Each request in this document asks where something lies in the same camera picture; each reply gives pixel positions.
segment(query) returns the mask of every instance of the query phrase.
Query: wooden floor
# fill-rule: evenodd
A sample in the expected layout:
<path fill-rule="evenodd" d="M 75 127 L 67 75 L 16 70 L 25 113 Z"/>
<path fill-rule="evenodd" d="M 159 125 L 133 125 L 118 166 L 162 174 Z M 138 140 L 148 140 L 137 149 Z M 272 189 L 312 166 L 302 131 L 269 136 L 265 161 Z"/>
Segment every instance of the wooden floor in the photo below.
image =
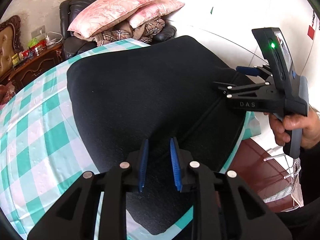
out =
<path fill-rule="evenodd" d="M 247 184 L 264 199 L 285 188 L 290 178 L 284 179 L 287 171 L 275 160 L 263 161 L 269 154 L 252 139 L 241 142 L 229 170 L 236 171 Z M 290 196 L 267 204 L 273 212 L 293 206 Z"/>

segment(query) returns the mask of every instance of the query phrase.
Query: hand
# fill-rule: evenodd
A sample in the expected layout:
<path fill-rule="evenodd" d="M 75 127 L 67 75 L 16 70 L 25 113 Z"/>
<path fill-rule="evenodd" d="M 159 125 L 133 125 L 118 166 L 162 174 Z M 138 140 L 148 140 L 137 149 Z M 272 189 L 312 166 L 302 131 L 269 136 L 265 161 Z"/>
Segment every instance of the hand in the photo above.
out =
<path fill-rule="evenodd" d="M 311 149 L 320 141 L 320 120 L 313 109 L 309 109 L 308 117 L 293 114 L 287 115 L 281 122 L 274 114 L 269 114 L 269 124 L 275 135 L 276 143 L 284 146 L 291 138 L 284 130 L 302 129 L 301 147 Z"/>

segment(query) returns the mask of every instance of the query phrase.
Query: checkered bedsheet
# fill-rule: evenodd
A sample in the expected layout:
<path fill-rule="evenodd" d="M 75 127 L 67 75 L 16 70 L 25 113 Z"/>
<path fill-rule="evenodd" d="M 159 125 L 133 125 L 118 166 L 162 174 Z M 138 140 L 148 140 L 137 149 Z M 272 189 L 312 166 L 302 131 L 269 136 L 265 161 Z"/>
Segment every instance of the checkered bedsheet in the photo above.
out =
<path fill-rule="evenodd" d="M 2 110 L 0 207 L 23 239 L 84 171 L 98 172 L 75 125 L 67 91 L 68 68 L 83 57 L 145 46 L 148 45 L 127 39 L 84 52 L 38 77 Z M 248 112 L 241 136 L 222 171 L 228 168 L 244 136 L 248 138 L 260 132 L 259 124 L 245 129 L 254 122 L 254 114 Z M 161 236 L 171 239 L 191 218 L 192 210 Z M 128 212 L 127 231 L 131 239 L 156 237 L 137 224 Z"/>

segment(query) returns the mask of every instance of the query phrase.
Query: folded blanket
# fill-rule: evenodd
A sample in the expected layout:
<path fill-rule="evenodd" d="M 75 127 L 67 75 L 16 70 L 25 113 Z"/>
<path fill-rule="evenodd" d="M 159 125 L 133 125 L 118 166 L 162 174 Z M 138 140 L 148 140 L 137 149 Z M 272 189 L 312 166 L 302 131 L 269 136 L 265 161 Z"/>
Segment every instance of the folded blanket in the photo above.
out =
<path fill-rule="evenodd" d="M 102 46 L 114 41 L 120 41 L 129 38 L 133 38 L 144 43 L 150 43 L 152 38 L 160 33 L 164 25 L 165 23 L 163 19 L 156 18 L 133 29 L 127 21 L 122 21 L 113 28 L 98 33 L 97 35 L 88 39 L 76 32 L 74 33 L 74 36 L 86 41 L 95 41 L 97 46 Z"/>

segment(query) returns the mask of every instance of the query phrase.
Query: floral pillow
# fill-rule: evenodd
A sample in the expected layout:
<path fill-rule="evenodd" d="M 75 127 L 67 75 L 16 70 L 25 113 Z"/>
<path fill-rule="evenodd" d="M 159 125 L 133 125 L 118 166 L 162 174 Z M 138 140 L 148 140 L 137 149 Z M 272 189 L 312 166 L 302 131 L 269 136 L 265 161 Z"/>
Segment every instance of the floral pillow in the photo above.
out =
<path fill-rule="evenodd" d="M 122 22 L 137 9 L 155 0 L 96 0 L 81 11 L 68 31 L 90 38 Z"/>
<path fill-rule="evenodd" d="M 184 3 L 177 0 L 157 0 L 138 9 L 133 15 L 128 17 L 127 21 L 135 29 L 145 22 L 167 15 L 183 6 Z"/>

